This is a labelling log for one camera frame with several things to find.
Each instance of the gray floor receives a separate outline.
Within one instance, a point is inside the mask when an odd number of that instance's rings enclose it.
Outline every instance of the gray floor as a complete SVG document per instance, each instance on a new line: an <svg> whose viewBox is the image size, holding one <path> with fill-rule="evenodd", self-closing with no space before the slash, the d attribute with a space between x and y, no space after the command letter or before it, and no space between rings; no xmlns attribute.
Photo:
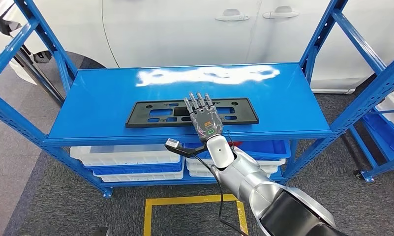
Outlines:
<svg viewBox="0 0 394 236"><path fill-rule="evenodd" d="M331 122L355 96L316 97ZM376 177L374 183L356 179L357 165L367 168L368 164L349 133L344 139L349 144L342 138L336 140L288 184L321 202L348 235L394 236L394 172ZM301 141L298 153L310 143ZM5 235L88 236L99 226L109 227L112 235L141 235L146 198L217 193L216 185L131 187L118 188L112 199L104 199L98 190L41 153ZM156 206L152 235L238 235L217 221L217 210L218 204ZM247 206L245 211L249 234L261 235ZM224 215L238 224L234 204L226 204Z"/></svg>
<svg viewBox="0 0 394 236"><path fill-rule="evenodd" d="M73 57L76 64L81 61ZM57 72L43 68L57 81ZM37 86L6 68L0 76L0 96L47 132L58 108ZM317 95L332 121L354 95ZM338 139L289 182L333 213L340 230L351 236L394 236L394 172L364 183L353 176L357 164L367 168L347 134ZM310 141L302 141L301 153ZM217 194L216 185L161 186L116 189L112 199L52 160L0 122L0 236L91 235L107 226L113 235L141 235L146 198ZM217 204L154 207L152 235L237 235L216 219ZM259 235L246 207L250 235ZM236 207L226 203L224 216L237 224Z"/></svg>
<svg viewBox="0 0 394 236"><path fill-rule="evenodd" d="M77 66L82 63L81 57L71 55L71 58ZM42 69L59 87L58 72L48 65ZM49 131L59 111L40 87L19 78L9 66L0 75L0 97L43 132ZM38 147L0 121L0 236L39 154Z"/></svg>

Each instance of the robotic arm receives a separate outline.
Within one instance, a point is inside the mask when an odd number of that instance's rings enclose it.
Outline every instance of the robotic arm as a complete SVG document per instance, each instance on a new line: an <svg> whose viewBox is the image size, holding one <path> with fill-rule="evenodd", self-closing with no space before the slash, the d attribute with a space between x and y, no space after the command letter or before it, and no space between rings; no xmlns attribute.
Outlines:
<svg viewBox="0 0 394 236"><path fill-rule="evenodd" d="M333 216L318 202L297 188L270 180L259 164L238 147L230 148L222 136L223 125L208 94L198 100L189 94L187 109L204 145L183 148L179 141L168 139L168 150L192 157L208 150L214 165L211 172L242 202L250 205L258 226L267 236L346 236L337 231Z"/></svg>

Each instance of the stacked bins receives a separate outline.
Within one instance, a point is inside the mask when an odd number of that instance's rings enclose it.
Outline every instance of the stacked bins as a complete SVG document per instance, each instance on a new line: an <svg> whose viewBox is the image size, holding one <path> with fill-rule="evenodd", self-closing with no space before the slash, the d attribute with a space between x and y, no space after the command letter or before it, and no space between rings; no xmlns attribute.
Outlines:
<svg viewBox="0 0 394 236"><path fill-rule="evenodd" d="M71 147L80 160L103 182L181 179L184 158L163 144Z"/></svg>
<svg viewBox="0 0 394 236"><path fill-rule="evenodd" d="M277 172L278 168L285 164L286 158L291 156L288 140L234 142L234 145L252 156L268 177ZM199 146L201 144L184 144L185 148ZM209 166L213 164L208 151L202 152L197 156ZM189 170L189 175L192 177L213 177L211 172L195 158L187 158L186 167Z"/></svg>

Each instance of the robot finger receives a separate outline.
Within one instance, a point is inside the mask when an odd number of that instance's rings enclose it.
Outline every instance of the robot finger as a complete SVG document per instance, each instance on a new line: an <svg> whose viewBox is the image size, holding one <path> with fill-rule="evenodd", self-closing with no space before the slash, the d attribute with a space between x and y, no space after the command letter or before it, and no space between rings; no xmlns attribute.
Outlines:
<svg viewBox="0 0 394 236"><path fill-rule="evenodd" d="M188 109L188 112L189 112L190 114L193 113L194 111L192 110L192 106L191 106L191 104L189 103L188 98L184 98L184 102L185 102L186 108Z"/></svg>
<svg viewBox="0 0 394 236"><path fill-rule="evenodd" d="M195 100L195 97L191 92L189 92L188 94L189 94L189 97L191 98L191 102L194 105L194 108L197 109L198 108L197 100Z"/></svg>
<svg viewBox="0 0 394 236"><path fill-rule="evenodd" d="M204 107L206 103L204 102L204 99L199 92L197 92L197 97L198 97L198 102L200 103L200 107Z"/></svg>
<svg viewBox="0 0 394 236"><path fill-rule="evenodd" d="M211 98L210 98L209 94L206 93L206 94L204 94L204 96L206 97L206 100L207 100L207 103L208 103L209 107L211 107L213 104L212 104L212 101L211 101Z"/></svg>

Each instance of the blue shelf surface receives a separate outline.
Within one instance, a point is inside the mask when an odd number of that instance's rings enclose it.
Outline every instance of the blue shelf surface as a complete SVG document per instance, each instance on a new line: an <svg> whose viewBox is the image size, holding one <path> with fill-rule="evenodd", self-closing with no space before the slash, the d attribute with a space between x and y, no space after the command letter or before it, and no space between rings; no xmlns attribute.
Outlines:
<svg viewBox="0 0 394 236"><path fill-rule="evenodd" d="M125 128L138 101L247 97L259 124L226 125L234 141L324 138L329 125L298 63L79 70L45 143L197 143L192 126Z"/></svg>
<svg viewBox="0 0 394 236"><path fill-rule="evenodd" d="M283 180L282 169L279 166L278 172L271 174L274 181ZM212 177L191 177L189 171L184 168L182 179L175 180L160 180L160 181L133 181L133 182L104 182L101 185L104 187L129 187L129 186L157 186L157 185L185 185L185 184L209 184L217 183L215 178Z"/></svg>
<svg viewBox="0 0 394 236"><path fill-rule="evenodd" d="M367 122L363 122L364 127L378 146L379 150L385 157L387 161L394 160L394 151L390 147L390 145L378 134Z"/></svg>

